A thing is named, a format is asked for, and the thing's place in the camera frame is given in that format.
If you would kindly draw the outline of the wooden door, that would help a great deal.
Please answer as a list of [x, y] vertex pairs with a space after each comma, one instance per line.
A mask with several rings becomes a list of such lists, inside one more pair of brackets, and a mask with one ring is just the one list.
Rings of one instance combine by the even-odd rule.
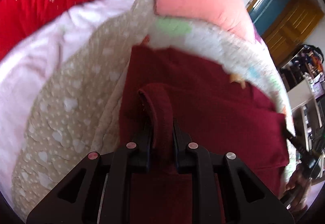
[[293, 57], [324, 17], [311, 0], [251, 0], [247, 11], [277, 67]]

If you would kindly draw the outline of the beige heart-patterned quilt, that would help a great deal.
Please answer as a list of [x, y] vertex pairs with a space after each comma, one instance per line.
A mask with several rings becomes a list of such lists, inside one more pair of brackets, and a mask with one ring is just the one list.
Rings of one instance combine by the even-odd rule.
[[248, 43], [198, 19], [158, 16], [155, 0], [117, 0], [119, 15], [104, 16], [85, 32], [57, 19], [28, 38], [56, 36], [64, 27], [76, 51], [42, 88], [34, 90], [24, 143], [12, 174], [11, 195], [17, 215], [31, 210], [87, 151], [112, 151], [119, 143], [121, 107], [131, 48], [147, 40], [151, 48], [169, 46], [219, 63], [255, 85], [285, 115], [293, 131], [289, 98], [264, 43]]

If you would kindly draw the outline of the pale pink fleece blanket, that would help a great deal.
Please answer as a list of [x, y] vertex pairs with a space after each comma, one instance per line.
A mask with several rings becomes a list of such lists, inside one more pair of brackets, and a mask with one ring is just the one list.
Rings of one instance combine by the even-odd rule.
[[12, 204], [12, 174], [24, 145], [33, 102], [44, 83], [107, 19], [135, 0], [95, 0], [73, 6], [16, 45], [1, 61], [1, 193]]

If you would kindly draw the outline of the dark red fleece garment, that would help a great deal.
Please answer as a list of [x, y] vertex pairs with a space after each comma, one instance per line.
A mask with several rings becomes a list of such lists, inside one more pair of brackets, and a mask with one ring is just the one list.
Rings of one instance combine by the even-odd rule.
[[158, 166], [134, 174], [131, 223], [191, 223], [192, 178], [173, 164], [172, 124], [211, 151], [235, 153], [275, 194], [289, 162], [285, 116], [251, 84], [230, 82], [213, 61], [168, 48], [132, 48], [119, 112], [121, 145], [154, 136]]

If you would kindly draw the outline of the cluttered shelf rack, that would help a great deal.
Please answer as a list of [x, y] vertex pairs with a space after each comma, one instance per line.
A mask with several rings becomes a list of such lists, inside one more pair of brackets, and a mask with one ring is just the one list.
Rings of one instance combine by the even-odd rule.
[[320, 48], [302, 44], [279, 69], [288, 93], [296, 136], [307, 150], [317, 146], [324, 127], [323, 63]]

